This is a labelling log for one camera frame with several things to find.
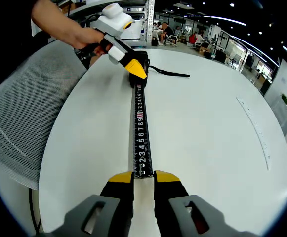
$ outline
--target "measuring tape blade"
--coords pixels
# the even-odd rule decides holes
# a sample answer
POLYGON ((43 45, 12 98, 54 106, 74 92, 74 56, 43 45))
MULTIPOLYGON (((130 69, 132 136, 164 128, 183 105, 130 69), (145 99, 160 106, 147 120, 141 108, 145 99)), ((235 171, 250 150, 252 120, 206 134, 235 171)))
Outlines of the measuring tape blade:
POLYGON ((145 108, 144 87, 135 85, 134 99, 134 155, 133 173, 137 178, 153 176, 151 150, 148 131, 147 112, 145 108))

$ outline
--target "round white table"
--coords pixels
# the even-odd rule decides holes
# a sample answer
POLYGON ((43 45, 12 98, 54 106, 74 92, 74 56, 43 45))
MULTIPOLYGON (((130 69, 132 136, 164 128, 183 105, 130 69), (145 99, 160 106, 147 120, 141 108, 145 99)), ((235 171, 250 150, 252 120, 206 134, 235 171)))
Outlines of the round white table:
MULTIPOLYGON (((153 169, 178 176, 189 195, 221 211, 229 226, 262 234, 287 201, 287 146, 272 110, 242 74, 224 65, 185 53, 146 51, 151 65, 191 75, 170 77, 149 69, 145 94, 153 169), (264 133, 270 170, 236 97, 248 104, 264 133)), ((111 176, 132 170, 127 78, 121 65, 102 56, 61 109, 39 181, 46 232, 62 225, 84 199, 100 194, 111 176)), ((153 210, 153 179, 135 180, 129 236, 160 235, 153 210)))

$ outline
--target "mesh chair back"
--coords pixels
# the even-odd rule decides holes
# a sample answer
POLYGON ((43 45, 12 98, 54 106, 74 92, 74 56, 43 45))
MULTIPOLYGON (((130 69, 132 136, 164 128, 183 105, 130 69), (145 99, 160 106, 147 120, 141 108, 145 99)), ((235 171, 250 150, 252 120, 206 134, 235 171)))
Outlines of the mesh chair back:
POLYGON ((0 85, 0 168, 17 182, 38 189, 50 131, 85 71, 72 48, 57 40, 0 85))

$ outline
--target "tape measure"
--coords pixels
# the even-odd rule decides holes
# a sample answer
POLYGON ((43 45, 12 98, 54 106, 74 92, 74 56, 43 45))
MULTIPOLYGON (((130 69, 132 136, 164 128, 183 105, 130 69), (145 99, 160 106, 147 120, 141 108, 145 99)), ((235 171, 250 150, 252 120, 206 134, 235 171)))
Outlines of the tape measure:
POLYGON ((133 173, 137 178, 153 176, 144 86, 136 84, 134 100, 133 173))
MULTIPOLYGON (((141 63, 146 74, 148 74, 148 68, 151 67, 158 73, 164 75, 177 77, 190 76, 188 74, 168 72, 151 66, 148 53, 146 51, 136 51, 136 54, 133 56, 141 63)), ((147 80, 148 78, 142 79, 134 74, 129 74, 129 82, 131 87, 134 88, 135 93, 133 116, 133 173, 136 178, 149 178, 153 176, 147 110, 144 98, 144 88, 147 85, 147 80)))

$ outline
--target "ceiling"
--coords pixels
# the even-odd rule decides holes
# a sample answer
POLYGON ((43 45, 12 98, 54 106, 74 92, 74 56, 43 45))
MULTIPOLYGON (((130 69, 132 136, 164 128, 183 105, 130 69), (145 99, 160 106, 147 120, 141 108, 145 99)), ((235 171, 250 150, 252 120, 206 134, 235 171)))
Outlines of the ceiling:
MULTIPOLYGON (((254 45, 277 64, 278 58, 287 61, 287 52, 283 49, 283 46, 287 48, 287 0, 280 4, 273 0, 184 0, 182 2, 184 5, 190 4, 194 9, 187 10, 181 7, 177 9, 177 6, 173 5, 180 3, 179 0, 155 0, 155 12, 163 12, 167 15, 164 12, 167 9, 168 13, 173 10, 173 14, 178 16, 189 15, 188 13, 204 14, 243 22, 246 26, 203 16, 188 17, 195 21, 199 20, 205 25, 218 23, 224 31, 254 45)), ((275 64, 267 57, 263 58, 268 61, 268 65, 272 69, 276 68, 275 64)))

